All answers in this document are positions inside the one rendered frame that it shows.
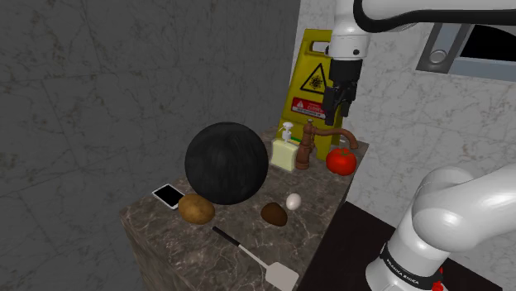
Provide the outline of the red tomato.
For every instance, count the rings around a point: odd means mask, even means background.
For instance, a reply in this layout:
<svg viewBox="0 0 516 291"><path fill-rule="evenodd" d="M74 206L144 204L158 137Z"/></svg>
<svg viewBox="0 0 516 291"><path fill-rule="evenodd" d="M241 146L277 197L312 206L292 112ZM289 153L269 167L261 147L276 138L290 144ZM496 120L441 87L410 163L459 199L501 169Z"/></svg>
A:
<svg viewBox="0 0 516 291"><path fill-rule="evenodd" d="M347 176L356 171L357 161L355 155L347 148L336 148L328 153L326 166L334 174Z"/></svg>

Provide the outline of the white smartphone with black screen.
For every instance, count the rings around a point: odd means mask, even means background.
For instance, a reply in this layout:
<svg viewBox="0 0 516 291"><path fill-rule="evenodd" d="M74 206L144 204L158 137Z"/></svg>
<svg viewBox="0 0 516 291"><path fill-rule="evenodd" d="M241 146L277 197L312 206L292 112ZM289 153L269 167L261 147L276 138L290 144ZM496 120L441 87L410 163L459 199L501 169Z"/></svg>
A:
<svg viewBox="0 0 516 291"><path fill-rule="evenodd" d="M170 184L164 184L152 191L155 198L160 200L165 206L172 210L176 210L179 206L179 200L184 196L178 189Z"/></svg>

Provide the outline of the large black ball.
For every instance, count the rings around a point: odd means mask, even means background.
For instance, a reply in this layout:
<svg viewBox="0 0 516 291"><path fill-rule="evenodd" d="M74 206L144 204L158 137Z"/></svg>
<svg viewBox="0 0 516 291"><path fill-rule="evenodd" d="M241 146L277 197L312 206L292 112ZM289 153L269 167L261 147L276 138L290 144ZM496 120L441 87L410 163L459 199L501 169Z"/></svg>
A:
<svg viewBox="0 0 516 291"><path fill-rule="evenodd" d="M234 205L254 196L268 174L262 139L249 127L218 122L189 143L184 168L191 188L211 203Z"/></svg>

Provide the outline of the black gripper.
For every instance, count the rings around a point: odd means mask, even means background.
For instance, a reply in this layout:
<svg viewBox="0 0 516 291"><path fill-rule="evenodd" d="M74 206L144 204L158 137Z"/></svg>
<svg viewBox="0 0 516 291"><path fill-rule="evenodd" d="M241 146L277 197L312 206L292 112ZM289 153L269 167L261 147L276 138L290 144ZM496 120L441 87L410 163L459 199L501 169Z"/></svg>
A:
<svg viewBox="0 0 516 291"><path fill-rule="evenodd" d="M341 116L348 117L351 103L356 99L357 83L361 76L362 60L331 60L329 79L332 87L326 87L323 95L322 110L325 114L325 124L332 126L339 98Z"/></svg>

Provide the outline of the yellow caution floor sign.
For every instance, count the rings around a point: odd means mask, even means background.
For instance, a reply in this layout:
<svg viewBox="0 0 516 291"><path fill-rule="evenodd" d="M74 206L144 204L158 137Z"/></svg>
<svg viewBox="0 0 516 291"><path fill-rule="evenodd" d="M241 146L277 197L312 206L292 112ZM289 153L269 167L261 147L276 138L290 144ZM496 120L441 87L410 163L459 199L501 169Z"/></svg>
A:
<svg viewBox="0 0 516 291"><path fill-rule="evenodd" d="M299 48L298 58L294 67L292 79L284 109L279 120L276 136L282 136L283 124L291 122L291 137L299 141L303 136L303 126L311 118L313 125L319 129L327 130L325 114L322 110L323 94L325 88L332 86L329 79L329 65L331 58L323 51L313 48L315 43L320 43L326 48L331 40L330 30L307 29Z"/></svg>

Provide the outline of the brown potato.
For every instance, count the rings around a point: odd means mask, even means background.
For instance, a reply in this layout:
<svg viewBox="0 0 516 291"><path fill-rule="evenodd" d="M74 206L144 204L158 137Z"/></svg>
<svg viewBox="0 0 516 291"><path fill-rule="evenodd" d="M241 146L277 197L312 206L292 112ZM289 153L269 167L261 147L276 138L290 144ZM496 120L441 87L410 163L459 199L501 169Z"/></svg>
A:
<svg viewBox="0 0 516 291"><path fill-rule="evenodd" d="M215 217L213 204L196 193L184 195L179 200L178 210L186 222L197 225L204 225Z"/></svg>

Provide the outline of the dark robot stand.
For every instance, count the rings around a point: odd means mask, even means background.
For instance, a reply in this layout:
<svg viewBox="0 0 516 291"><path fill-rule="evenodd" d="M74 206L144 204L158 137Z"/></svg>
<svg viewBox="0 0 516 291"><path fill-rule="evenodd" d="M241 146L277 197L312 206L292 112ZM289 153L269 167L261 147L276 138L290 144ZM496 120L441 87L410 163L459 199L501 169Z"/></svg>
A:
<svg viewBox="0 0 516 291"><path fill-rule="evenodd" d="M296 291L370 291L366 266L394 228L346 202L335 213ZM443 265L449 291L503 291L466 267L448 259Z"/></svg>

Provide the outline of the white egg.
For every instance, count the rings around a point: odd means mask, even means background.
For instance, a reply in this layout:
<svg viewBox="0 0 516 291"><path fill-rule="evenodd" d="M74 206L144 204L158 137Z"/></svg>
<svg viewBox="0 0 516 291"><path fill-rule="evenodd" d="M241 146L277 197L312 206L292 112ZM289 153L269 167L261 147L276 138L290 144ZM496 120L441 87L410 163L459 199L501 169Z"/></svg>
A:
<svg viewBox="0 0 516 291"><path fill-rule="evenodd" d="M298 209L301 205L301 202L302 202L302 199L300 197L299 194L297 193L291 193L285 200L285 205L286 207L291 210L291 211L294 211L296 209Z"/></svg>

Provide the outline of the pale yellow soap dispenser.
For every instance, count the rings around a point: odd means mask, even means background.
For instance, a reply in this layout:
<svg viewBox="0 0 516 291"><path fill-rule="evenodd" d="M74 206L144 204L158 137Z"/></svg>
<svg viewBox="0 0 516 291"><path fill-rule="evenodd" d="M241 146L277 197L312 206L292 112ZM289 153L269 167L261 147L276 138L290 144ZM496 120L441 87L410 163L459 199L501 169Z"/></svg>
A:
<svg viewBox="0 0 516 291"><path fill-rule="evenodd" d="M283 170L293 172L295 168L296 155L299 143L292 138L292 122L284 122L279 129L281 137L275 138L272 142L272 155L270 163Z"/></svg>

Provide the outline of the brown faucet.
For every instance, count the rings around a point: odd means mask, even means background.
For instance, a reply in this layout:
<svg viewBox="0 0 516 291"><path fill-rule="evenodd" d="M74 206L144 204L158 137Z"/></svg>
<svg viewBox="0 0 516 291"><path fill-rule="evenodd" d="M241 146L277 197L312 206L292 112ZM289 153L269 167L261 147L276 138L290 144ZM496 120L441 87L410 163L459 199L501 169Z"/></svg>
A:
<svg viewBox="0 0 516 291"><path fill-rule="evenodd" d="M346 137L350 143L351 149L354 150L358 148L357 139L350 131L342 128L318 129L313 125L313 120L308 119L307 123L303 126L303 136L299 143L299 149L295 159L295 168L301 170L309 168L309 156L315 147L315 136L334 135L341 135Z"/></svg>

